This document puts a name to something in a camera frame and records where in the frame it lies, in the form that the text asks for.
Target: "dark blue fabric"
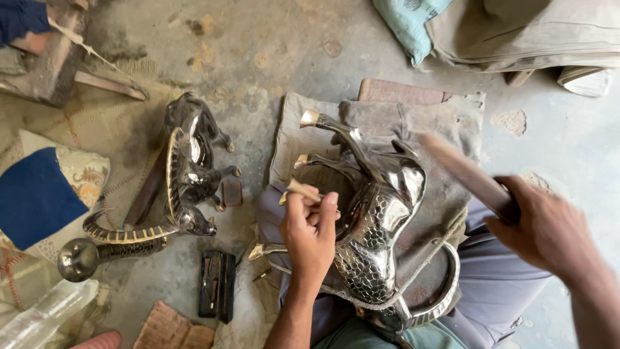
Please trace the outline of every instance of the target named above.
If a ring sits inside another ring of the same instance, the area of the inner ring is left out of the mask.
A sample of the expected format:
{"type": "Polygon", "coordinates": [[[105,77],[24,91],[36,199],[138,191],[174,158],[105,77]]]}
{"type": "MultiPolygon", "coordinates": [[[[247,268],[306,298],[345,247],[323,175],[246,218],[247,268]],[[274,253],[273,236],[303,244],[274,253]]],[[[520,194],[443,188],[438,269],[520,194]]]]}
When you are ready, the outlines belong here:
{"type": "Polygon", "coordinates": [[[56,148],[38,150],[0,176],[0,230],[22,251],[87,211],[60,171],[56,148]]]}
{"type": "Polygon", "coordinates": [[[50,31],[45,4],[32,0],[0,0],[0,47],[26,32],[50,31]]]}

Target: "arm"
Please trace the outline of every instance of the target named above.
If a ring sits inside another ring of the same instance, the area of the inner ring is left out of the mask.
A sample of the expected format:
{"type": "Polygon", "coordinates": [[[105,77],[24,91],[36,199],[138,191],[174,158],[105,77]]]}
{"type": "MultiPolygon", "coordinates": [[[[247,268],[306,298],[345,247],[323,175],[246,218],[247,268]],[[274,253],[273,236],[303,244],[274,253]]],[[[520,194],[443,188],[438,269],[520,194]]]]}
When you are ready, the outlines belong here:
{"type": "Polygon", "coordinates": [[[520,177],[497,180],[514,195],[521,220],[509,226],[486,218],[489,230],[523,260],[566,284],[581,348],[620,348],[620,289],[592,242],[585,216],[520,177]]]}
{"type": "MultiPolygon", "coordinates": [[[[315,194],[319,192],[306,187],[315,194]]],[[[337,203],[336,193],[323,197],[320,207],[300,194],[287,194],[286,216],[280,224],[280,233],[293,273],[284,306],[265,343],[266,349],[310,347],[312,305],[334,260],[337,203]]]]}

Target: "metal ball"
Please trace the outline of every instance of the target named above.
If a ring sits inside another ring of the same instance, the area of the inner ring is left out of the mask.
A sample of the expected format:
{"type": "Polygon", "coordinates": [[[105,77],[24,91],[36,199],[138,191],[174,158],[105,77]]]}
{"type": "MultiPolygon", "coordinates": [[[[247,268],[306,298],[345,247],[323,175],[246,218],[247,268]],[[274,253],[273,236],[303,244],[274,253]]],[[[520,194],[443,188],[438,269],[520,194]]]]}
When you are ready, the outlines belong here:
{"type": "Polygon", "coordinates": [[[75,238],[60,249],[56,264],[67,281],[79,283],[89,279],[99,266],[97,245],[87,238],[75,238]]]}

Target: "left hand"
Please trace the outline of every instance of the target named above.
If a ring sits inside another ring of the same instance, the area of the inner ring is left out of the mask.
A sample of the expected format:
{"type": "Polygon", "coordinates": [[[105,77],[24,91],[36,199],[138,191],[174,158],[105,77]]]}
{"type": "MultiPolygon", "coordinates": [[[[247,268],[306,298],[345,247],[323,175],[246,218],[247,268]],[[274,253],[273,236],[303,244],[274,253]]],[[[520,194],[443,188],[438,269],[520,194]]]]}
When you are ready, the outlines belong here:
{"type": "MultiPolygon", "coordinates": [[[[315,187],[304,186],[314,194],[319,193],[315,187]]],[[[325,195],[318,206],[301,194],[289,192],[286,206],[280,234],[293,264],[292,279],[317,294],[334,260],[335,221],[340,218],[336,212],[338,194],[325,195]]]]}

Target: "metal animal figurine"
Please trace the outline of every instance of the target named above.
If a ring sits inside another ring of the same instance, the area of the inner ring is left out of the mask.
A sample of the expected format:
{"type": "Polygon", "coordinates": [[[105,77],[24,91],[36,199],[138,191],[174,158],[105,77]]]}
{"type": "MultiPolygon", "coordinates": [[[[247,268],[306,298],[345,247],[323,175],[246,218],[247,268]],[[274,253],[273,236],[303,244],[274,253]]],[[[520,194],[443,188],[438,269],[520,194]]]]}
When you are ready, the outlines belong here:
{"type": "Polygon", "coordinates": [[[192,234],[199,236],[213,236],[217,228],[212,221],[206,220],[205,216],[191,204],[183,202],[179,191],[179,165],[180,150],[179,141],[183,136],[180,128],[176,128],[170,135],[166,158],[166,217],[167,220],[156,227],[142,230],[112,230],[97,224],[97,219],[104,214],[103,211],[95,212],[88,217],[82,227],[91,238],[113,244],[140,243],[165,237],[167,235],[192,234]]]}
{"type": "MultiPolygon", "coordinates": [[[[314,111],[307,111],[301,119],[300,127],[310,126],[335,132],[346,144],[346,152],[339,161],[318,154],[301,155],[295,167],[326,166],[346,177],[356,191],[336,228],[334,266],[341,276],[340,289],[369,304],[384,303],[397,291],[394,245],[424,195],[426,175],[418,155],[398,140],[392,141],[396,152],[375,150],[362,141],[357,128],[314,111]]],[[[411,312],[400,296],[389,308],[370,312],[369,320],[388,339],[396,342],[406,328],[432,320],[447,308],[456,291],[458,257],[451,246],[444,249],[452,261],[451,284],[439,302],[411,312]]],[[[259,244],[250,258],[285,251],[282,244],[259,244]]]]}
{"type": "Polygon", "coordinates": [[[179,127],[188,137],[187,146],[182,152],[186,161],[179,174],[179,180],[183,183],[182,199],[192,204],[211,199],[218,211],[224,211],[221,199],[215,192],[222,177],[226,175],[239,177],[241,169],[237,166],[215,169],[211,143],[221,138],[228,152],[232,152],[234,144],[231,138],[219,129],[209,107],[191,93],[183,94],[168,105],[165,125],[169,135],[179,127]]]}
{"type": "Polygon", "coordinates": [[[223,176],[240,176],[241,170],[236,166],[215,169],[211,143],[221,138],[229,152],[234,150],[234,144],[219,129],[206,104],[190,93],[183,94],[167,106],[164,123],[169,134],[167,219],[155,227],[125,231],[101,227],[97,219],[104,212],[93,213],[82,228],[90,238],[108,245],[96,246],[88,239],[68,242],[58,255],[58,269],[65,279],[81,281],[92,276],[99,263],[158,252],[172,234],[214,236],[217,233],[213,218],[207,220],[195,205],[212,199],[218,210],[223,211],[215,192],[223,176]]]}

